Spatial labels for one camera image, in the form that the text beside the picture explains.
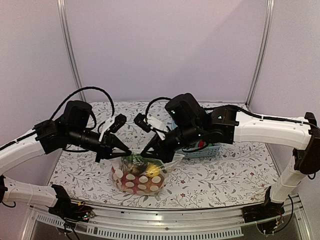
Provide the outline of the clear zip top bag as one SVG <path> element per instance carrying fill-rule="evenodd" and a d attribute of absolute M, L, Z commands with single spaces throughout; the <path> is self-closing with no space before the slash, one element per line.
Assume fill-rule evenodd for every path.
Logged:
<path fill-rule="evenodd" d="M 156 196 L 164 189 L 166 181 L 183 158 L 184 155 L 176 153 L 171 162 L 164 163 L 134 152 L 111 161 L 109 179 L 115 188 L 125 194 Z"/>

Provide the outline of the red cherry tomato cluster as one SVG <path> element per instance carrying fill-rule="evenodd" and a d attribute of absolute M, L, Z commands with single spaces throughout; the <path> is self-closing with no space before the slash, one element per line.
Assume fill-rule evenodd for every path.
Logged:
<path fill-rule="evenodd" d="M 150 178 L 146 175 L 133 175 L 114 167 L 111 168 L 110 179 L 120 191 L 141 196 L 158 194 L 163 189 L 165 181 L 162 174 Z"/>

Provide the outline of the dark green chili pepper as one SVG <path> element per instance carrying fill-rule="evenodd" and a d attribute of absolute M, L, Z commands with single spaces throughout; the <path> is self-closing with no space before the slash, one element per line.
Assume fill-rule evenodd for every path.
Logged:
<path fill-rule="evenodd" d="M 129 156 L 126 156 L 124 160 L 127 163 L 133 164 L 133 165 L 144 165 L 148 162 L 148 160 L 144 157 L 142 157 L 140 154 L 131 154 Z"/>

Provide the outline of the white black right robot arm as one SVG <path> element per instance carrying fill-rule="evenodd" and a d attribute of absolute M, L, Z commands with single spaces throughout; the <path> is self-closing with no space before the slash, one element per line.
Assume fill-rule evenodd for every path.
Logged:
<path fill-rule="evenodd" d="M 142 150 L 146 158 L 173 160 L 177 150 L 203 141 L 206 144 L 257 142 L 292 147 L 290 161 L 265 194 L 259 206 L 262 218 L 269 218 L 278 204 L 299 185 L 303 178 L 320 169 L 320 129 L 315 116 L 284 118 L 249 112 L 236 105 L 202 107 L 190 93 L 166 99 L 165 110 L 176 127 L 169 130 L 160 120 L 140 113 L 134 118 L 145 132 L 155 132 Z"/>

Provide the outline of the yellow corn cob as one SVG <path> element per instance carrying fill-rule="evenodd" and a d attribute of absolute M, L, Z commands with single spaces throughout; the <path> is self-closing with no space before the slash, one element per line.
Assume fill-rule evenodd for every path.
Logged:
<path fill-rule="evenodd" d="M 161 169 L 155 164 L 149 164 L 146 168 L 146 175 L 149 178 L 157 177 L 161 172 Z"/>

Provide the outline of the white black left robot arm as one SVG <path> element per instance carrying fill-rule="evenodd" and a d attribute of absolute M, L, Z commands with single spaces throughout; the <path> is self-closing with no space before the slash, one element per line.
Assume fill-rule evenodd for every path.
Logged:
<path fill-rule="evenodd" d="M 100 132 L 88 127 L 89 119 L 95 119 L 92 106 L 80 100 L 68 101 L 64 112 L 55 120 L 35 125 L 26 135 L 0 148 L 0 200 L 31 205 L 43 205 L 56 209 L 63 217 L 74 213 L 74 204 L 66 190 L 52 186 L 34 185 L 5 177 L 4 173 L 31 159 L 48 155 L 56 150 L 66 150 L 68 145 L 81 147 L 96 154 L 95 162 L 129 156 L 131 150 L 115 135 L 126 123 L 123 114 L 112 115 Z"/>

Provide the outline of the light blue plastic basket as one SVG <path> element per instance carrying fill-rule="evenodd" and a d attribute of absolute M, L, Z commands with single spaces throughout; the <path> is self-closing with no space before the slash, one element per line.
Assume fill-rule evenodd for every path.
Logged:
<path fill-rule="evenodd" d="M 219 145 L 203 138 L 206 133 L 205 124 L 209 121 L 209 115 L 204 108 L 177 105 L 165 109 L 175 124 L 169 137 L 175 137 L 179 140 L 178 152 L 195 158 L 213 155 L 212 151 L 215 151 Z M 198 147 L 200 141 L 204 142 L 203 147 Z"/>

